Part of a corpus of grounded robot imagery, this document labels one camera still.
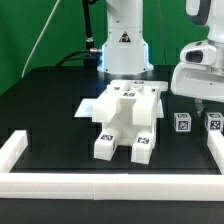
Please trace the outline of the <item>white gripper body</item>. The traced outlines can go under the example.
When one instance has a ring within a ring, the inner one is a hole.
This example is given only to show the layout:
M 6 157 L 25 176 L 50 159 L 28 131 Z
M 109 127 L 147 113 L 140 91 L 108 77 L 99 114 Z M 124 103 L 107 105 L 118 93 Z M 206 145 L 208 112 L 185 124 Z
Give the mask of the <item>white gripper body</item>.
M 171 91 L 176 95 L 224 102 L 224 76 L 208 66 L 180 62 L 174 69 Z

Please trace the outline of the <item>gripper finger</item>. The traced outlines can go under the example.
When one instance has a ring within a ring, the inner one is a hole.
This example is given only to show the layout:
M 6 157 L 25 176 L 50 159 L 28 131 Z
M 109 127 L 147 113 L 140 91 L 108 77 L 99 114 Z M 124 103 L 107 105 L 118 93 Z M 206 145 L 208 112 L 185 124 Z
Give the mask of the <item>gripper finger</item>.
M 194 102 L 195 102 L 195 106 L 197 108 L 197 114 L 198 114 L 198 116 L 201 116 L 203 111 L 204 111 L 203 100 L 199 99 L 199 98 L 196 98 L 194 100 Z

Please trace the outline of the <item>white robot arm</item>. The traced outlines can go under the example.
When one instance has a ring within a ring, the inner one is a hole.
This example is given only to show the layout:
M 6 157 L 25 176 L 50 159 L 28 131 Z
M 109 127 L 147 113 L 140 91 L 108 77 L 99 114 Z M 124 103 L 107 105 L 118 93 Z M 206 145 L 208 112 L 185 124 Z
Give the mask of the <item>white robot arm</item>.
M 98 72 L 113 78 L 137 77 L 153 70 L 142 36 L 143 0 L 106 0 L 108 36 Z M 205 40 L 186 45 L 175 67 L 171 91 L 176 95 L 224 103 L 224 0 L 186 0 L 186 13 L 207 26 Z

